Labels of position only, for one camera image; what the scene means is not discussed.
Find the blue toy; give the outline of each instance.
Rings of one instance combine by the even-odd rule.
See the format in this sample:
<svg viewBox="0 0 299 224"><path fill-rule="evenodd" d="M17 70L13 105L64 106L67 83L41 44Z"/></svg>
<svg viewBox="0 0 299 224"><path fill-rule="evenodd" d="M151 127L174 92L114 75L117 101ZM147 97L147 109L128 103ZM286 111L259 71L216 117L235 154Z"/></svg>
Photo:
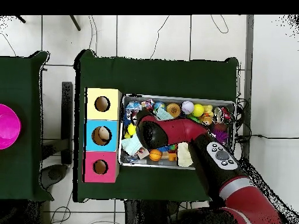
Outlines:
<svg viewBox="0 0 299 224"><path fill-rule="evenodd" d="M157 109L161 107L166 111L166 105L164 102L158 101L154 104L154 111L157 112Z"/></svg>

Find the small box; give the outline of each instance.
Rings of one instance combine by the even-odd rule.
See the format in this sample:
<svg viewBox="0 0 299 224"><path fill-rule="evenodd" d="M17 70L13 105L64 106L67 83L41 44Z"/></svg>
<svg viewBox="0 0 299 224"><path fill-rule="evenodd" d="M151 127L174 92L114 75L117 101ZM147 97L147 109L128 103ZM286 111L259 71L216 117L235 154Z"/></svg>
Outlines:
<svg viewBox="0 0 299 224"><path fill-rule="evenodd" d="M100 109L100 102L107 102L105 111ZM87 88L87 119L88 120L118 120L121 93L117 89Z"/></svg>
<svg viewBox="0 0 299 224"><path fill-rule="evenodd" d="M92 137L98 127L105 127L109 131L110 140L105 145L96 144ZM119 138L119 121L87 120L86 123L86 151L116 151Z"/></svg>
<svg viewBox="0 0 299 224"><path fill-rule="evenodd" d="M97 169L95 164L99 161L106 165L106 169ZM87 151L83 166L85 167L85 173L83 170L83 182L86 183L115 183L119 174L117 152Z"/></svg>

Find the dark green cloth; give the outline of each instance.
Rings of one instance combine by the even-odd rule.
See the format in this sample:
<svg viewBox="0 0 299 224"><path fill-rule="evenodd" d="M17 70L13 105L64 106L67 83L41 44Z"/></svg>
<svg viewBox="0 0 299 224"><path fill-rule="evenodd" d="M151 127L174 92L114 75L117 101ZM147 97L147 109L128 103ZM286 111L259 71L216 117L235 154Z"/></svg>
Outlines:
<svg viewBox="0 0 299 224"><path fill-rule="evenodd" d="M48 53L0 57L0 103L18 115L16 142L0 150L0 199L52 200L39 184L41 161L40 69Z"/></svg>
<svg viewBox="0 0 299 224"><path fill-rule="evenodd" d="M84 134L84 89L109 88L122 93L190 97L234 101L237 95L235 58L217 61L163 61L127 58L96 58L82 51L75 60L79 97L78 199L127 198L140 200L205 201L194 170L121 166L113 184L82 182Z"/></svg>

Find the orange ball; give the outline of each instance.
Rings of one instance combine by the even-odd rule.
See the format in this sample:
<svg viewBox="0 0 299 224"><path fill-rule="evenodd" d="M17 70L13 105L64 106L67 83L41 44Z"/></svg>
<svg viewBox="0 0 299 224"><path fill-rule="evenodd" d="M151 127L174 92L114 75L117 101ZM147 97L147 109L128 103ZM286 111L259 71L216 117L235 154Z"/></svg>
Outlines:
<svg viewBox="0 0 299 224"><path fill-rule="evenodd" d="M150 156L149 158L151 160L153 160L154 162L157 162L157 161L159 161L159 159L161 159L162 152L157 149L153 149L150 151L149 156Z"/></svg>

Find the magenta bowl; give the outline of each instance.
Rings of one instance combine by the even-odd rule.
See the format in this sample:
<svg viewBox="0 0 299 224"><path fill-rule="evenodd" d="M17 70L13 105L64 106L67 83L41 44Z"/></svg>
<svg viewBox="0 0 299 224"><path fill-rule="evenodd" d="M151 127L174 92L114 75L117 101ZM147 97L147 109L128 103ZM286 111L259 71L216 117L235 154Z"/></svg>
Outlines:
<svg viewBox="0 0 299 224"><path fill-rule="evenodd" d="M17 140L20 130L21 122L16 113L0 104L0 149L10 147Z"/></svg>

